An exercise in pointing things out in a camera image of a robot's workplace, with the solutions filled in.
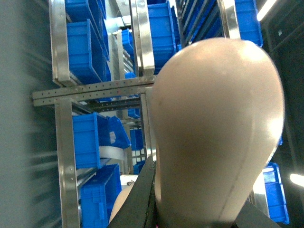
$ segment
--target aluminum frame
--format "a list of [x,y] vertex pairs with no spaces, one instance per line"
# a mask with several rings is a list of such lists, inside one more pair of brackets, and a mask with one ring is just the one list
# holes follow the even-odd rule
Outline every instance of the aluminum frame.
[[70,73],[67,47],[67,14],[65,0],[49,0],[53,82],[59,86],[81,84]]
[[89,170],[81,183],[77,183],[74,132],[72,111],[90,113],[85,107],[71,98],[62,98],[55,102],[58,171],[61,199],[61,217],[63,228],[80,228],[78,186],[94,174]]
[[64,97],[76,101],[96,100],[114,96],[129,96],[140,93],[143,87],[154,84],[156,77],[137,77],[90,85],[80,85],[60,89],[38,91],[33,93],[34,106],[53,105],[56,100]]
[[[190,19],[194,13],[199,1],[198,0],[193,1],[193,4],[190,8],[188,17],[184,18],[186,10],[189,10],[189,7],[190,7],[189,2],[190,1],[187,1],[185,3],[182,0],[182,1],[180,1],[179,4],[177,4],[182,47],[185,47],[190,43],[190,41],[194,35],[194,32],[197,29],[197,26],[199,25],[199,23],[201,22],[204,12],[206,11],[207,6],[210,3],[210,0],[205,0],[203,2],[203,5],[200,8],[200,11],[199,11],[197,17],[195,18],[192,28],[190,29],[188,35],[185,35],[185,33],[189,27],[189,24],[190,24]],[[222,20],[224,37],[232,38],[232,39],[241,39],[239,27],[238,27],[238,18],[237,18],[237,13],[236,13],[235,1],[234,0],[217,0],[217,5],[219,8],[220,17]]]
[[230,39],[241,39],[238,27],[236,4],[234,0],[217,0],[224,36]]
[[151,121],[151,97],[153,87],[146,87],[141,90],[141,120],[144,141],[144,153],[147,159],[150,155],[156,155],[156,138]]
[[155,63],[147,0],[129,0],[129,4],[136,76],[151,76]]

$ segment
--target gray panel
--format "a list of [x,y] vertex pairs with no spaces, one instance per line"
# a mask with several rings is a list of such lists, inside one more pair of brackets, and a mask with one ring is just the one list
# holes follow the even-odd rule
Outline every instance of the gray panel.
[[48,4],[0,0],[0,227],[58,228],[60,197],[53,109],[31,93],[54,88]]

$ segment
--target fluorescent light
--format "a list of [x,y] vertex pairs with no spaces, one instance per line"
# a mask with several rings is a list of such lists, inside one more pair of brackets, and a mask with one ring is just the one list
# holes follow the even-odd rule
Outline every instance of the fluorescent light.
[[298,174],[291,174],[290,175],[290,180],[297,184],[297,185],[300,185],[302,187],[304,187],[304,176],[302,175],[298,175]]
[[257,20],[261,21],[264,16],[268,13],[268,11],[270,11],[270,9],[272,8],[272,6],[275,4],[277,0],[268,0],[264,6],[262,7],[262,9],[259,11],[259,13],[257,14]]

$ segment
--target blue storage bin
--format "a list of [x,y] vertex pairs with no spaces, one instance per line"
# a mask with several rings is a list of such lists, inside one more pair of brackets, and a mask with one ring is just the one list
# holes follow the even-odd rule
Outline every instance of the blue storage bin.
[[147,0],[148,5],[165,3],[165,2],[166,2],[166,0]]
[[176,46],[176,48],[177,48],[177,51],[181,51],[182,50],[181,44],[179,44],[178,46]]
[[108,40],[108,32],[106,30],[106,26],[105,26],[105,21],[102,21],[102,25],[103,25],[103,32],[102,32],[102,40],[101,40],[101,47],[104,51],[104,56],[106,58],[106,60],[110,60],[110,55],[109,55],[109,40]]
[[76,168],[102,168],[99,146],[125,149],[131,142],[117,117],[103,117],[98,113],[73,116]]
[[101,146],[114,146],[122,149],[126,149],[131,146],[130,139],[125,132],[124,126],[120,119],[116,116],[108,117],[109,121],[109,139],[107,142],[101,144]]
[[236,0],[236,11],[241,39],[263,46],[260,22],[257,20],[256,0]]
[[155,74],[176,53],[170,3],[148,5]]
[[111,81],[111,71],[110,71],[110,67],[107,62],[105,65],[105,75],[106,75],[106,82],[110,82]]
[[76,168],[101,168],[99,144],[108,139],[108,120],[97,113],[73,116]]
[[274,222],[289,224],[284,189],[279,166],[270,162],[263,170],[270,218]]
[[102,15],[103,15],[104,20],[106,20],[105,0],[98,0],[98,6],[102,11]]
[[133,166],[133,174],[134,175],[139,175],[139,173],[143,169],[144,164],[145,164],[145,161],[140,161],[136,165],[134,165]]
[[133,119],[138,119],[141,117],[139,108],[128,109],[128,116]]
[[81,187],[81,211],[83,228],[106,228],[118,194],[121,192],[118,164],[98,170]]
[[83,84],[101,82],[104,56],[90,20],[68,23],[67,44],[70,71]]
[[173,28],[174,28],[174,37],[175,37],[175,44],[178,45],[181,42],[181,38],[180,38],[180,30],[179,30],[179,24],[177,21],[177,17],[175,14],[175,7],[172,6],[171,8],[171,14],[172,14],[172,22],[173,22]]
[[124,75],[125,79],[130,79],[130,78],[135,78],[135,77],[136,77],[136,75],[133,72],[129,72]]
[[130,131],[132,151],[140,151],[143,149],[143,133],[141,129],[133,129]]
[[126,29],[122,31],[123,37],[123,48],[128,52],[132,59],[134,59],[134,49],[133,49],[133,37],[132,33]]
[[103,31],[102,13],[97,0],[65,0],[66,12],[73,22],[83,22],[87,19],[93,24],[93,28],[101,39]]
[[282,138],[282,136],[281,136],[281,138],[280,138],[280,141],[279,141],[279,144],[278,144],[279,146],[282,146],[283,145],[283,138]]
[[[194,25],[194,21],[195,19],[197,18],[198,14],[199,14],[199,10],[200,8],[202,7],[204,3],[204,0],[200,0],[198,2],[198,7],[194,10],[194,13],[192,14],[192,18],[190,19],[190,23],[189,23],[189,26],[187,28],[187,31],[186,31],[186,36],[188,36],[188,34],[190,33],[190,30],[192,29],[192,26]],[[210,14],[211,10],[215,7],[215,4],[216,4],[216,0],[211,0],[207,7],[206,7],[206,10],[201,18],[201,21],[200,23],[198,24],[197,28],[195,29],[194,33],[193,33],[193,36],[191,38],[191,41],[193,41],[193,39],[196,37],[199,29],[203,26],[205,20],[207,19],[208,15]]]

